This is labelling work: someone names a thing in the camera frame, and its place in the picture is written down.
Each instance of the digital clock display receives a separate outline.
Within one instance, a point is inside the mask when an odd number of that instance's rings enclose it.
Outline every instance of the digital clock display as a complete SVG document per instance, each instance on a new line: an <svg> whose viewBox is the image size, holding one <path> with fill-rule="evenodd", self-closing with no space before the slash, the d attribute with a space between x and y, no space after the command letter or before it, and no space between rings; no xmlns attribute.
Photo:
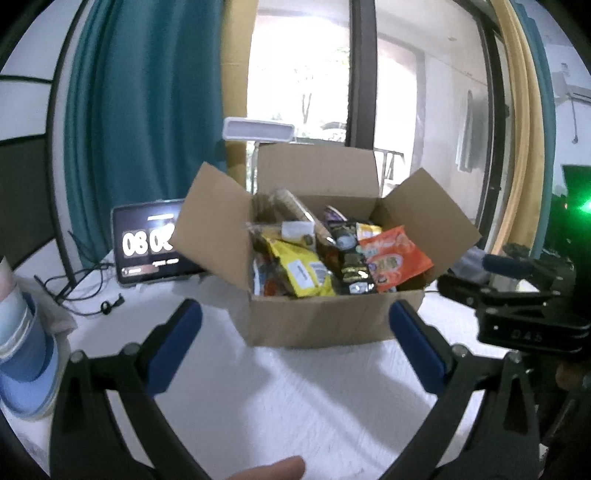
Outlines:
<svg viewBox="0 0 591 480"><path fill-rule="evenodd" d="M203 271L169 243L182 205L182 200L169 200L113 209L113 250L121 284Z"/></svg>

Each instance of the white number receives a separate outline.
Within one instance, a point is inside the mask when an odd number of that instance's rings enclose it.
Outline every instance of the white number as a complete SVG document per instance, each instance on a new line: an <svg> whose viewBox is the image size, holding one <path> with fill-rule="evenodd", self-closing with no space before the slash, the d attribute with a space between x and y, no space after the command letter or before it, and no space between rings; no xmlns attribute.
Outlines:
<svg viewBox="0 0 591 480"><path fill-rule="evenodd" d="M150 232L150 250L159 253L163 248L170 252L173 246L168 243L174 232L174 224L167 223L162 228L155 228Z"/></svg>
<svg viewBox="0 0 591 480"><path fill-rule="evenodd" d="M135 253L134 234L128 232L123 236L123 253L126 257L131 257Z"/></svg>
<svg viewBox="0 0 591 480"><path fill-rule="evenodd" d="M172 237L172 235L173 235L173 232L174 232L174 223L167 223L166 225L164 225L162 227L162 234L164 236L163 247L167 252L169 252L173 249L173 246L168 243L168 241L170 240L170 237Z"/></svg>
<svg viewBox="0 0 591 480"><path fill-rule="evenodd" d="M148 251L148 242L146 241L147 238L148 236L143 230L140 230L135 234L135 252L138 255L144 255Z"/></svg>
<svg viewBox="0 0 591 480"><path fill-rule="evenodd" d="M148 251L148 242L146 239L147 235L143 230L140 230L135 235L127 232L123 236L123 253L125 256L145 255Z"/></svg>
<svg viewBox="0 0 591 480"><path fill-rule="evenodd" d="M160 240L160 230L155 228L150 232L150 250L157 254L162 250L162 241Z"/></svg>

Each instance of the white tablecloth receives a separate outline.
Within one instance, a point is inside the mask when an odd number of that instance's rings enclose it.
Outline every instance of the white tablecloth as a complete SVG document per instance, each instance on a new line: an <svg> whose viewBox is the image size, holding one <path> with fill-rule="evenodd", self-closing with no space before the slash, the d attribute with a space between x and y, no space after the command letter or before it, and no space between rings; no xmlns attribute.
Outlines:
<svg viewBox="0 0 591 480"><path fill-rule="evenodd" d="M98 273L93 273L74 294L91 290L97 281ZM309 480L376 479L436 400L423 391L395 340L315 351L247 347L230 320L245 313L246 294L217 277L129 289L111 278L100 295L77 302L76 308L97 310L119 292L125 303L109 316L77 317L69 348L90 357L117 353L128 342L142 342L182 299L198 299L203 327L157 403L214 479L296 454L306 460ZM451 343L464 343L484 355L505 352L480 344L473 311L437 293L427 293L419 313ZM67 344L61 342L61 347L67 354ZM150 464L117 393L110 392L109 398L133 456ZM443 462L462 448L481 398L473 395ZM15 431L48 450L50 417L33 423L10 413L7 418Z"/></svg>

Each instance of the cardboard box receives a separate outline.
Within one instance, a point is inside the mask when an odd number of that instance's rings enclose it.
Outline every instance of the cardboard box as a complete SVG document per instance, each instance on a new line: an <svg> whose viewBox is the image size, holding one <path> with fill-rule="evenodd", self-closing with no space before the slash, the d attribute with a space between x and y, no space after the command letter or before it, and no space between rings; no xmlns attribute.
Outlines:
<svg viewBox="0 0 591 480"><path fill-rule="evenodd" d="M386 198L379 198L372 151L318 145L262 145L255 196L214 167L203 164L185 199L170 243L237 287L252 292L252 244L246 223L265 210L265 199L286 187L319 218L325 205L346 216L371 218L385 230L405 225L434 268L397 293L366 296L249 296L249 315L234 319L251 346L319 348L391 339L387 313L398 299L416 309L422 288L444 273L480 238L478 230L425 171L418 170Z"/></svg>

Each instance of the packaged food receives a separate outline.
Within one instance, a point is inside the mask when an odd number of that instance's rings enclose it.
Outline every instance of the packaged food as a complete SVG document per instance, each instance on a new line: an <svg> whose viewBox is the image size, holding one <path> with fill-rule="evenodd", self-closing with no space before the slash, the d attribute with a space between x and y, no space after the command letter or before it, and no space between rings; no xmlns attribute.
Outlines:
<svg viewBox="0 0 591 480"><path fill-rule="evenodd" d="M351 295L373 293L375 283L363 256L357 252L344 254L342 272L343 288Z"/></svg>
<svg viewBox="0 0 591 480"><path fill-rule="evenodd" d="M316 239L321 244L327 247L335 244L328 229L289 190L283 188L274 190L269 197L269 201L285 220L314 222Z"/></svg>
<svg viewBox="0 0 591 480"><path fill-rule="evenodd" d="M357 242L357 223L329 222L329 228L339 250L337 274L345 294L373 292L375 284Z"/></svg>
<svg viewBox="0 0 591 480"><path fill-rule="evenodd" d="M401 283L426 272L431 259L406 236L404 225L359 241L378 291L390 291Z"/></svg>
<svg viewBox="0 0 591 480"><path fill-rule="evenodd" d="M335 207L327 205L324 207L324 221L325 222L346 222L347 217L340 213Z"/></svg>
<svg viewBox="0 0 591 480"><path fill-rule="evenodd" d="M334 296L332 277L316 253L283 240L267 239L270 253L279 260L297 297Z"/></svg>
<svg viewBox="0 0 591 480"><path fill-rule="evenodd" d="M322 244L316 244L317 253L322 263L335 275L340 275L340 252L336 246L326 247Z"/></svg>
<svg viewBox="0 0 591 480"><path fill-rule="evenodd" d="M357 223L357 240L372 238L382 233L382 227L368 223Z"/></svg>
<svg viewBox="0 0 591 480"><path fill-rule="evenodd" d="M313 222L247 223L246 226L255 238L283 240L308 250L316 250Z"/></svg>
<svg viewBox="0 0 591 480"><path fill-rule="evenodd" d="M287 295L288 290L277 267L270 255L259 252L255 253L253 260L253 293L255 295L264 297Z"/></svg>
<svg viewBox="0 0 591 480"><path fill-rule="evenodd" d="M355 251L357 231L354 222L329 222L330 233L335 239L336 248L341 252Z"/></svg>

